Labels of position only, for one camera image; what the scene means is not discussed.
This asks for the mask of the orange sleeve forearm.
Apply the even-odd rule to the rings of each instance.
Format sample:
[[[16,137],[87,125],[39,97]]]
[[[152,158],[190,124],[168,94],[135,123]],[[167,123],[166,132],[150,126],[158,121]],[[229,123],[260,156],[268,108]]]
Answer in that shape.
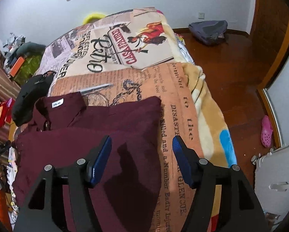
[[[3,189],[0,190],[0,221],[8,231],[13,231],[8,214],[6,195]]]

